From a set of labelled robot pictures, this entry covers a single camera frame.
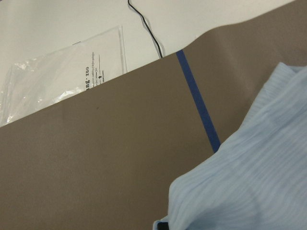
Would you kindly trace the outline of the light blue button shirt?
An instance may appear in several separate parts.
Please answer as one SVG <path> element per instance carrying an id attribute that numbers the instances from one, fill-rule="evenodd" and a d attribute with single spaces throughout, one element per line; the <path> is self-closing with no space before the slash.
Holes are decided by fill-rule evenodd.
<path id="1" fill-rule="evenodd" d="M 277 65 L 242 125 L 169 188 L 171 230 L 307 227 L 307 69 Z"/>

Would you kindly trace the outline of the brown paper table cover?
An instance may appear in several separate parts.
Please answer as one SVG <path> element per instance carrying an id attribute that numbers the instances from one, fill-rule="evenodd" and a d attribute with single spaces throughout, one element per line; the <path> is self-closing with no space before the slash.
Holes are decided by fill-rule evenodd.
<path id="1" fill-rule="evenodd" d="M 307 3 L 212 29 L 178 54 L 0 129 L 3 230 L 150 230 L 174 179 L 213 154 L 179 63 L 220 141 L 275 66 L 307 63 Z"/>

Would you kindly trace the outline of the clear plastic bag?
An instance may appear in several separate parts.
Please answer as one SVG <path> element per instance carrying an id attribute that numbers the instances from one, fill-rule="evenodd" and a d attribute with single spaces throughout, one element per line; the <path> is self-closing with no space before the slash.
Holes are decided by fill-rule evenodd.
<path id="1" fill-rule="evenodd" d="M 122 26 L 14 63 L 0 89 L 0 125 L 33 114 L 127 72 Z"/>

